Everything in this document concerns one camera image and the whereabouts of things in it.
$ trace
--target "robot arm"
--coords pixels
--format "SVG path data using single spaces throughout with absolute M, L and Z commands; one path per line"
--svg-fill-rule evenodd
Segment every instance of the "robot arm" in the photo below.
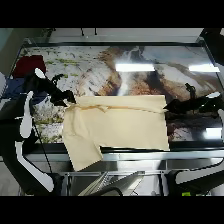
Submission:
M 64 99 L 75 103 L 71 91 L 62 92 L 48 80 L 40 69 L 26 77 L 24 93 L 7 102 L 0 111 L 1 155 L 4 163 L 26 194 L 49 195 L 55 191 L 54 176 L 50 176 L 23 157 L 23 144 L 34 134 L 32 104 L 35 93 L 46 91 L 54 105 L 66 106 Z

